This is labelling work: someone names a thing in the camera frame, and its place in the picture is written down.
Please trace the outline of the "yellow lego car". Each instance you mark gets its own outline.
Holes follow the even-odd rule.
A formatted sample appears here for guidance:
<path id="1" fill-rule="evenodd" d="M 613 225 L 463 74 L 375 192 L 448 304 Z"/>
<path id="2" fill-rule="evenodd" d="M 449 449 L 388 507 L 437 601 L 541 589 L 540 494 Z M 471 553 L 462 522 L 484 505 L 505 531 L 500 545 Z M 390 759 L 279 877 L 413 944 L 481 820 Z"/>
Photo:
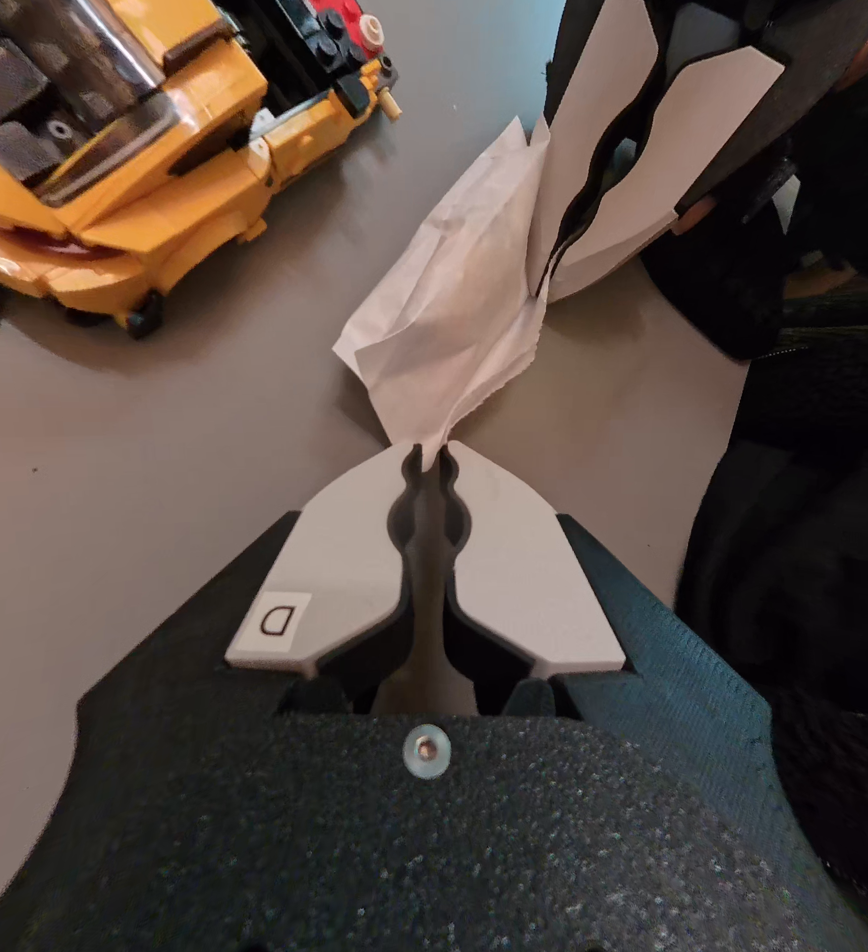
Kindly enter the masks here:
<path id="1" fill-rule="evenodd" d="M 398 77 L 356 1 L 0 1 L 0 288 L 148 336 Z"/>

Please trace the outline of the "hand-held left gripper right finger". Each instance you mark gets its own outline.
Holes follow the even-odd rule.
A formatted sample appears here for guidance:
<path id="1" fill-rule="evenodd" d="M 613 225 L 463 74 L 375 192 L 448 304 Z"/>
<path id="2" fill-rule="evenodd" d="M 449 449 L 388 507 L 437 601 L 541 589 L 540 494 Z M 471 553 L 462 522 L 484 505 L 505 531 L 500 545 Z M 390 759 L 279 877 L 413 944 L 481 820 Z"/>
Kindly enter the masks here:
<path id="1" fill-rule="evenodd" d="M 558 513 L 461 442 L 442 450 L 454 561 L 444 647 L 471 681 L 620 670 L 626 655 Z"/>

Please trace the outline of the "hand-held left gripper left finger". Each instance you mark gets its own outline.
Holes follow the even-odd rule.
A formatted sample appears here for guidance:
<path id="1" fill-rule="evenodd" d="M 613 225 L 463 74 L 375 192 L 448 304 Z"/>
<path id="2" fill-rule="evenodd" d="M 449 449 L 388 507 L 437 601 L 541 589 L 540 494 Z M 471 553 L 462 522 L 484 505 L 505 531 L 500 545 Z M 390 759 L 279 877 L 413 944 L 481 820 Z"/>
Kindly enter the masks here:
<path id="1" fill-rule="evenodd" d="M 226 662 L 315 677 L 406 607 L 404 546 L 392 515 L 409 501 L 420 446 L 391 446 L 300 511 L 250 604 Z"/>

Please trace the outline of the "person's right hand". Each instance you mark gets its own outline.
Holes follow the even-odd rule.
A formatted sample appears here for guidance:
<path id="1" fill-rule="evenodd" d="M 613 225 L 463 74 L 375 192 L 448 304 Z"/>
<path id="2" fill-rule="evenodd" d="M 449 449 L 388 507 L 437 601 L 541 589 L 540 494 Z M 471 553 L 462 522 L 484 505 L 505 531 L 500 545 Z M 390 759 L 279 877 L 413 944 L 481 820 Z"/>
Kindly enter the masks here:
<path id="1" fill-rule="evenodd" d="M 678 237 L 692 232 L 713 214 L 718 205 L 718 198 L 713 193 L 702 196 L 670 224 L 669 231 Z"/>

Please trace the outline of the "small white printed paper bag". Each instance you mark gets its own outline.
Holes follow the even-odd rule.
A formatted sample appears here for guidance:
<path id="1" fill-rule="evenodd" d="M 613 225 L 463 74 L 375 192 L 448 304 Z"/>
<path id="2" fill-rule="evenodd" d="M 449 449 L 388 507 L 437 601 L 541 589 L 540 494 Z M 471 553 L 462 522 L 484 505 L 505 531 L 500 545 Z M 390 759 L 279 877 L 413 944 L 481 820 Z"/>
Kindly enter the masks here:
<path id="1" fill-rule="evenodd" d="M 550 142 L 514 119 L 421 222 L 346 322 L 333 351 L 359 378 L 392 445 L 428 470 L 455 425 L 532 363 L 546 291 L 527 244 Z"/>

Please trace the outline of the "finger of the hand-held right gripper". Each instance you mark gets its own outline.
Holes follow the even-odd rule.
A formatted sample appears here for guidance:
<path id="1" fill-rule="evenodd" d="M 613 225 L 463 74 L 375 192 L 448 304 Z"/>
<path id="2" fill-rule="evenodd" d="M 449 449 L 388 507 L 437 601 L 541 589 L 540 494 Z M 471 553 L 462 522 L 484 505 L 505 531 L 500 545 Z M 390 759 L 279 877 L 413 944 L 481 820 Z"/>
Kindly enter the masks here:
<path id="1" fill-rule="evenodd" d="M 752 46 L 684 66 L 658 103 L 636 162 L 559 257 L 549 301 L 597 283 L 666 232 L 679 201 L 784 69 Z"/>
<path id="2" fill-rule="evenodd" d="M 565 250 L 591 223 L 611 147 L 652 81 L 659 55 L 648 2 L 565 3 L 534 129 L 543 162 L 526 274 L 535 297 L 552 297 Z"/>

